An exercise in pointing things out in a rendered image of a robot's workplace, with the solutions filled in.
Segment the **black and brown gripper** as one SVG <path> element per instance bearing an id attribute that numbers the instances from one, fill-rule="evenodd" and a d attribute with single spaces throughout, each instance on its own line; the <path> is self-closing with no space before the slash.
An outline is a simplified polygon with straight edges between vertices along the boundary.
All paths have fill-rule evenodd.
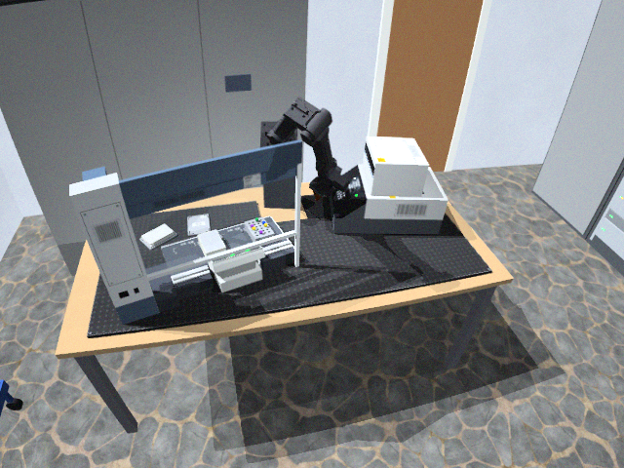
<path id="1" fill-rule="evenodd" d="M 318 179 L 319 178 L 319 179 Z M 318 180 L 318 181 L 317 181 Z M 319 176 L 316 176 L 310 183 L 309 188 L 313 190 L 316 201 L 318 201 L 322 196 L 330 197 L 331 194 L 335 191 L 335 188 L 332 187 L 330 190 L 330 185 L 332 182 L 324 182 L 320 179 Z"/>

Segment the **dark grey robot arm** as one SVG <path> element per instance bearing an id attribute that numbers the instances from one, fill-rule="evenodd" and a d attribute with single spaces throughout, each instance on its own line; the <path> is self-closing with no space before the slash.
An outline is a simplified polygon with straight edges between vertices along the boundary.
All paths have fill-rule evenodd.
<path id="1" fill-rule="evenodd" d="M 329 190 L 334 186 L 344 192 L 350 180 L 341 175 L 342 169 L 337 166 L 336 160 L 332 157 L 329 140 L 332 115 L 326 108 L 321 110 L 302 97 L 297 97 L 272 129 L 263 132 L 265 145 L 293 141 L 294 131 L 298 127 L 302 131 L 300 134 L 302 141 L 313 147 L 316 158 L 315 168 L 320 179 L 324 182 L 331 182 Z"/>

